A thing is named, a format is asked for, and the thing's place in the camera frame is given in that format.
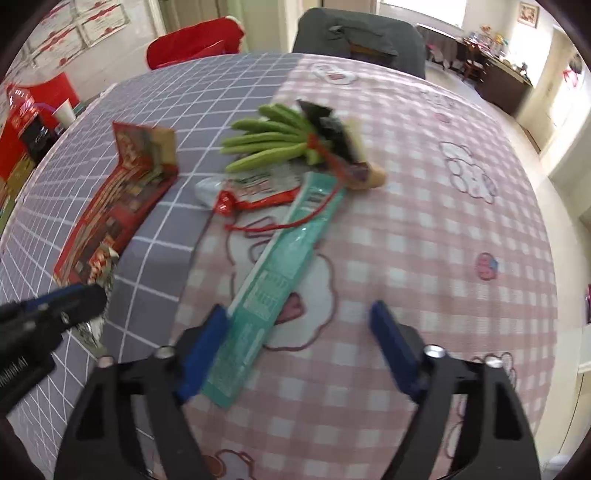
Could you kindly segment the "wooden chair at desk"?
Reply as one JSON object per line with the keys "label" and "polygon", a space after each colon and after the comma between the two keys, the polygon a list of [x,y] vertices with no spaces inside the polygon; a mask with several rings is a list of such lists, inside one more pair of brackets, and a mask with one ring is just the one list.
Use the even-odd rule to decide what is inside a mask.
{"label": "wooden chair at desk", "polygon": [[465,47],[465,59],[462,80],[464,82],[473,80],[479,83],[482,81],[483,73],[485,72],[481,49],[473,42],[465,41],[463,45]]}

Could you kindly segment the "round table dark cloth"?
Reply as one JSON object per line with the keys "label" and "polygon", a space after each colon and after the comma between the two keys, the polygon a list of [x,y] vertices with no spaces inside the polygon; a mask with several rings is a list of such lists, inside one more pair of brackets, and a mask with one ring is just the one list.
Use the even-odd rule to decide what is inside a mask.
{"label": "round table dark cloth", "polygon": [[416,29],[425,41],[428,59],[444,68],[451,68],[457,59],[457,38],[423,24],[417,24]]}

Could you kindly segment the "chair with grey jacket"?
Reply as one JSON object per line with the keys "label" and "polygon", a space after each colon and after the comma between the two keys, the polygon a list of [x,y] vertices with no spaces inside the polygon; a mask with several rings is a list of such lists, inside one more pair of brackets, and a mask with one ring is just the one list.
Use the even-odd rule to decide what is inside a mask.
{"label": "chair with grey jacket", "polygon": [[298,20],[293,51],[353,59],[426,77],[427,48],[417,28],[370,13],[311,8]]}

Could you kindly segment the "cola bottle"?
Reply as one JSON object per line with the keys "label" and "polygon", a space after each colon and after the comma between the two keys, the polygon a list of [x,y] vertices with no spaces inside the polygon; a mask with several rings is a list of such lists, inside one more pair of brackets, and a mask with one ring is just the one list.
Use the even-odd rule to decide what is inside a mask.
{"label": "cola bottle", "polygon": [[8,121],[18,136],[39,116],[39,109],[30,91],[21,86],[10,84],[7,87],[9,103]]}

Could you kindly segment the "red covered chair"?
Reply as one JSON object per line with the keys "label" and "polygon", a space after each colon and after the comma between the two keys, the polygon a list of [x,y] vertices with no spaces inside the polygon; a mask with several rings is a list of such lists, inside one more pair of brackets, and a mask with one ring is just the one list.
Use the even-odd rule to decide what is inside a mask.
{"label": "red covered chair", "polygon": [[156,70],[201,58],[238,54],[245,36],[242,25],[226,16],[181,28],[151,42],[146,63]]}

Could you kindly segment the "red white snack wrapper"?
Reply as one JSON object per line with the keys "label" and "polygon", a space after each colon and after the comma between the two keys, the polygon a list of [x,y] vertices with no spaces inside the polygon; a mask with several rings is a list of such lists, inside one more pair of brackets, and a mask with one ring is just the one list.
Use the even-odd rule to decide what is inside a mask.
{"label": "red white snack wrapper", "polygon": [[229,217],[242,211],[290,204],[301,189],[301,175],[283,164],[246,172],[216,175],[197,182],[197,201]]}

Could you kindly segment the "teal toothpaste box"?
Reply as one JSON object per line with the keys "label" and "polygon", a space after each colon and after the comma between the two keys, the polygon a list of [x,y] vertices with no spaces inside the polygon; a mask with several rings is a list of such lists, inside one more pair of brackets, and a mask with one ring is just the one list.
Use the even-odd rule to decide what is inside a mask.
{"label": "teal toothpaste box", "polygon": [[310,172],[294,203],[246,215],[245,230],[229,235],[235,298],[204,387],[217,406],[235,401],[260,349],[304,350],[331,322],[332,265],[315,246],[343,197],[335,178]]}

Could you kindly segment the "checkered pink grey tablecloth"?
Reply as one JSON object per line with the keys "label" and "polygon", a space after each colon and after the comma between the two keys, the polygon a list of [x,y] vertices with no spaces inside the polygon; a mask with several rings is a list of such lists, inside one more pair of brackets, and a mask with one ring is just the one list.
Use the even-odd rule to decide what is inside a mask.
{"label": "checkered pink grey tablecloth", "polygon": [[[280,206],[224,218],[198,182],[221,173],[233,124],[307,100],[353,126],[386,174],[335,197],[308,255],[277,229]],[[104,325],[120,361],[147,356],[215,304],[252,306],[185,414],[219,479],[377,479],[413,404],[370,334],[370,307],[452,355],[502,361],[531,425],[556,343],[551,248],[535,193],[501,127],[425,80],[303,54],[211,57],[114,86],[32,175],[1,243],[3,301],[44,294],[87,205],[117,164],[116,121],[176,133],[179,174],[121,256]]]}

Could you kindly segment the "white paper cup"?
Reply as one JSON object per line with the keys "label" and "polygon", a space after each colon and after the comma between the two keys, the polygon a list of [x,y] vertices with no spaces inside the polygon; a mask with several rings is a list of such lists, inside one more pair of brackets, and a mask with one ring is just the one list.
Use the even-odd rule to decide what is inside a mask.
{"label": "white paper cup", "polygon": [[60,104],[52,113],[52,117],[64,128],[69,128],[76,121],[76,114],[70,103],[69,99],[66,99]]}

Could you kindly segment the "dark wooden desk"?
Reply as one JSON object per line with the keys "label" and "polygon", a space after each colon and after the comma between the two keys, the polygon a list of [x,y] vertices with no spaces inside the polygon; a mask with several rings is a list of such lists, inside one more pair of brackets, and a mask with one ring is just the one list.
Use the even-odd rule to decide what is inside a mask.
{"label": "dark wooden desk", "polygon": [[484,55],[484,71],[475,89],[480,97],[515,117],[532,91],[531,83],[494,57]]}

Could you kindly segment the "framed wall picture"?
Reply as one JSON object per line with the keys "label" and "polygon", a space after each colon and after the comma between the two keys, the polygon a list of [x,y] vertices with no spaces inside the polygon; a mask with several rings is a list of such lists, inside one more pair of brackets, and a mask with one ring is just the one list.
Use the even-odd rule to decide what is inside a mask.
{"label": "framed wall picture", "polygon": [[531,28],[536,28],[540,7],[534,4],[520,1],[518,6],[517,22]]}

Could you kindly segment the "red printed flyer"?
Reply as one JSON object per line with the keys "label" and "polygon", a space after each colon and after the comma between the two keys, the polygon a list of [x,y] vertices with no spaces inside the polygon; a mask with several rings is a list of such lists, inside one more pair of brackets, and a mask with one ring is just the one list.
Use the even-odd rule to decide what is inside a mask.
{"label": "red printed flyer", "polygon": [[54,266],[60,286],[104,284],[117,258],[178,175],[167,127],[112,124],[118,162],[69,235]]}

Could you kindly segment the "award certificates on wall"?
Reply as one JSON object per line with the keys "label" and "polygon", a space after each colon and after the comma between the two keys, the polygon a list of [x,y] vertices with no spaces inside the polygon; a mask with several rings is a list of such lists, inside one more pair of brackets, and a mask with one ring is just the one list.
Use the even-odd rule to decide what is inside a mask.
{"label": "award certificates on wall", "polygon": [[129,23],[121,1],[60,1],[33,29],[6,76],[64,67]]}

